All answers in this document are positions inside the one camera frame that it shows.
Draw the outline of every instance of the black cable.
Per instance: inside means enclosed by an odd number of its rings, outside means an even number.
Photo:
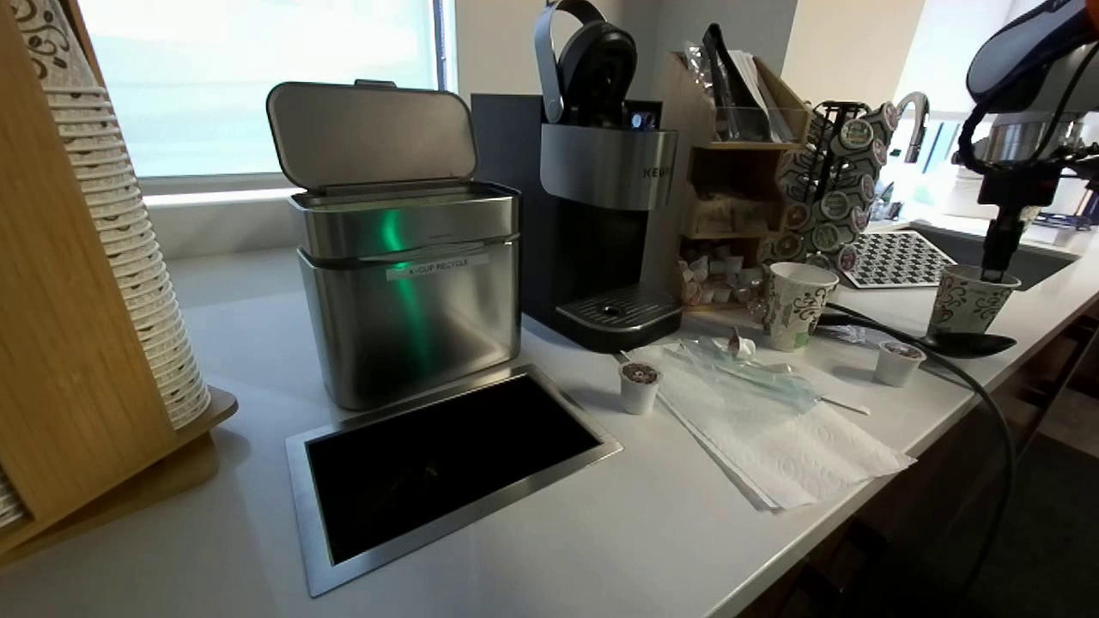
[[[988,165],[977,156],[972,133],[985,119],[985,114],[988,114],[988,102],[977,102],[960,133],[960,160],[978,173],[988,173]]]
[[[988,521],[988,527],[985,527],[985,540],[983,540],[983,545],[978,545],[978,551],[977,551],[977,559],[972,559],[972,565],[968,565],[968,573],[965,573],[965,579],[962,579],[962,585],[960,585],[960,604],[962,604],[962,599],[972,593],[977,579],[983,577],[983,569],[985,569],[985,564],[988,564],[988,551],[994,551],[994,545],[998,545],[998,540],[999,540],[999,533],[1002,533],[1002,521],[1008,521],[1008,512],[1010,512],[1010,500],[1012,500],[1012,490],[1018,490],[1018,444],[1012,444],[1012,436],[1010,436],[1008,416],[999,410],[999,405],[994,401],[994,395],[988,395],[965,368],[960,368],[956,360],[949,360],[949,358],[941,358],[939,349],[932,349],[929,339],[909,336],[909,334],[905,334],[905,329],[893,329],[893,327],[886,327],[886,321],[880,321],[880,318],[866,315],[866,311],[857,311],[857,308],[846,308],[846,304],[834,304],[834,300],[827,300],[827,308],[846,311],[846,315],[848,315],[848,327],[880,329],[880,334],[890,334],[890,336],[897,336],[897,339],[905,339],[905,344],[909,344],[909,347],[922,347],[932,363],[951,370],[956,378],[962,378],[962,382],[983,398],[983,405],[994,410],[994,420],[998,420],[998,425],[999,425],[999,433],[1002,433],[1002,490],[999,490],[994,521]]]

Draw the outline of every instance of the black machine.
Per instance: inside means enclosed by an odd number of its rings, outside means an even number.
[[[561,58],[558,10],[581,20]],[[588,0],[544,10],[536,56],[544,94],[470,94],[474,178],[524,192],[524,311],[591,349],[641,347],[682,327],[677,294],[641,280],[672,133],[660,130],[660,102],[625,100],[636,43]]]

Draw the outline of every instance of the countertop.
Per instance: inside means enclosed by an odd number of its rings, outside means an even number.
[[[994,321],[1018,347],[965,368],[1002,382],[1099,287],[1099,246],[1010,298]],[[3,618],[121,615],[735,615],[860,512],[880,485],[783,516],[756,512],[664,410],[621,416],[616,360],[526,321],[524,352],[621,446],[366,579],[312,599],[298,555],[287,438],[340,420],[320,384],[312,327],[293,251],[171,259],[184,315],[209,384],[242,398],[214,438],[220,472],[0,573]],[[841,304],[922,334],[936,292],[837,292]],[[783,352],[860,384],[860,420],[922,454],[972,401],[936,375],[905,389],[870,382],[872,349],[814,339]]]

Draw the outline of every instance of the window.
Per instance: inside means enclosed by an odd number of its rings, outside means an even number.
[[[280,170],[275,83],[438,90],[439,0],[84,0],[131,156],[147,173]]]

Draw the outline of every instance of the cup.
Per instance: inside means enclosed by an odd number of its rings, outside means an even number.
[[[660,370],[653,363],[621,363],[621,409],[646,416],[658,401]]]
[[[837,275],[817,264],[777,259],[765,268],[762,329],[773,349],[803,347]]]
[[[872,378],[880,384],[905,384],[915,375],[915,368],[922,368],[922,363],[925,363],[925,349],[922,347],[883,339],[880,344],[880,363],[872,368]]]
[[[929,321],[936,334],[985,334],[999,315],[1010,292],[1019,287],[1019,279],[1008,275],[1002,280],[985,280],[977,264],[951,264],[939,279],[939,294]]]

